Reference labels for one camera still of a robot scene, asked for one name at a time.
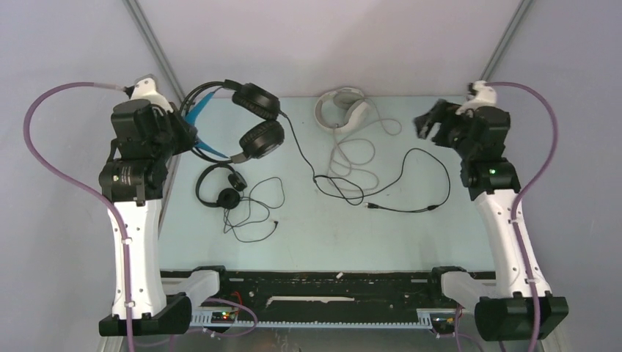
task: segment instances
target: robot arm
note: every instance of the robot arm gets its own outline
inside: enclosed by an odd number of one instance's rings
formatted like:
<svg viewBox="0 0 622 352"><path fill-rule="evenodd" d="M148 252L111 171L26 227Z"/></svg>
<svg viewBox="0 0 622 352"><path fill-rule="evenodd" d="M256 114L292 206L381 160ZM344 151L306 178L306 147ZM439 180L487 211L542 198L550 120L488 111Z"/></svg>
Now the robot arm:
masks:
<svg viewBox="0 0 622 352"><path fill-rule="evenodd" d="M439 124L431 141L453 148L461 156L462 184L469 189L486 226L496 274L496 286L489 287L462 268L441 267L432 270L429 282L436 286L432 292L440 292L474 312L478 331L485 340L527 340L532 331L533 299L538 299L543 307L542 339L568 314L568 305L564 297L552 296L538 267L519 203L516 221L538 292L537 298L532 297L510 215L521 186L513 165L502 157L510 115L495 107L496 102L494 89L478 81L469 87L465 104L439 100L427 114L414 120L422 139L427 139L432 127Z"/></svg>
<svg viewBox="0 0 622 352"><path fill-rule="evenodd" d="M132 316L125 309L125 258L119 224L109 212L114 230L116 290L110 316L100 321L101 336L126 335L125 321L133 320L135 335L182 334L192 309L219 290L215 271L194 272L166 296L158 261L158 220L161 213L167 162L190 150L196 128L185 123L151 77L133 86L130 100L114 107L111 117L117 138L100 173L102 194L121 213L128 232ZM114 158L119 150L121 157Z"/></svg>

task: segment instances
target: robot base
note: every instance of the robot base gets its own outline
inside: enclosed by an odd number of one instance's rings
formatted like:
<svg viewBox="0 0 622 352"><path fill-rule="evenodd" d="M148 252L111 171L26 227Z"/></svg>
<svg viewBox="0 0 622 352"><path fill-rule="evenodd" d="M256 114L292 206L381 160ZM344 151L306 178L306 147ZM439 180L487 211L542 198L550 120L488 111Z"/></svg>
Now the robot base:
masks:
<svg viewBox="0 0 622 352"><path fill-rule="evenodd" d="M156 316L132 321L133 335L183 334L190 326L192 303L185 293L167 296L167 306ZM125 320L109 315L99 322L100 336L127 336Z"/></svg>
<svg viewBox="0 0 622 352"><path fill-rule="evenodd" d="M542 340L568 315L564 297L538 297ZM475 305L475 325L485 341L528 340L533 330L533 298L486 298Z"/></svg>

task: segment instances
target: white headphones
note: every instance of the white headphones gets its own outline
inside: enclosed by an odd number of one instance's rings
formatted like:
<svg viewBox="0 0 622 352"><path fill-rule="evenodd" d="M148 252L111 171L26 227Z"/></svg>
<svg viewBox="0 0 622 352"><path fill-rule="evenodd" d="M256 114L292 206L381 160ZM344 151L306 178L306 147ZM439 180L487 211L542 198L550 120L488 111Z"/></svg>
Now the white headphones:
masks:
<svg viewBox="0 0 622 352"><path fill-rule="evenodd" d="M324 102L333 100L333 103L342 109L348 110L345 113L343 124L330 125L322 115L322 105ZM322 94L315 103L315 121L321 129L328 133L347 134L359 127L367 117L367 111L371 108L365 101L365 95L360 89L344 87Z"/></svg>

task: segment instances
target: red wire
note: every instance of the red wire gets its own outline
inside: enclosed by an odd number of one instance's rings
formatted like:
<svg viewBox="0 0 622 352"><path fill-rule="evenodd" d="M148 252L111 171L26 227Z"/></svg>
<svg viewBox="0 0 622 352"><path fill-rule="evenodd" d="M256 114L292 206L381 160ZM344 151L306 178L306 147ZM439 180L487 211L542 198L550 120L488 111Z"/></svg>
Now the red wire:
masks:
<svg viewBox="0 0 622 352"><path fill-rule="evenodd" d="M238 301L240 302L240 305L244 305L244 303L242 303L242 296L240 295L238 291L233 291L231 294L238 297Z"/></svg>

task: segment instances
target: light blue table surface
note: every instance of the light blue table surface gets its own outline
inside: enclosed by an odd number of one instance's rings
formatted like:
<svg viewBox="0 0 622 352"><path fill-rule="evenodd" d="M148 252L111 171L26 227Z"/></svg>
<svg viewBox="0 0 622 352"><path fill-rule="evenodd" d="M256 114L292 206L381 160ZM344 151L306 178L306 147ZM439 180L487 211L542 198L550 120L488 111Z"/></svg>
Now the light blue table surface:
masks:
<svg viewBox="0 0 622 352"><path fill-rule="evenodd" d="M233 234L223 234L222 209L202 206L194 197L194 184L208 163L191 153L181 156L169 196L159 239L162 269L192 269L199 265L225 265L228 270L267 271L419 271L438 265L459 265L468 270L494 270L483 222L460 181L460 158L453 150L434 146L416 138L412 119L437 98L460 102L460 97L374 98L385 118L402 122L399 136L386 135L378 124L358 133L376 145L376 158L365 168L374 171L381 185L393 181L400 172L404 153L420 147L447 166L452 183L447 203L420 214L390 213L353 207L343 200L324 196L311 181L311 171L299 155L287 121L285 143L260 160L234 166L253 186L267 177L280 176L285 187L285 205L273 210L277 231L266 241L239 243ZM301 147L318 173L327 170L332 136L315 123L316 98L282 98L281 108L293 121ZM326 115L337 113L325 106ZM213 99L197 120L200 137L217 150L233 155L240 152L239 138L261 120L231 103ZM364 144L345 148L354 160L370 153ZM228 171L216 170L206 178L202 197L216 199L228 187ZM369 184L364 175L352 180ZM402 179L383 194L366 199L391 208L415 209L442 201L447 181L440 165L424 153L413 152L406 161ZM278 204L277 183L261 185L254 198ZM253 207L252 219L264 216ZM232 221L247 214L246 206L232 210ZM261 238L273 227L267 221L237 230L243 239Z"/></svg>

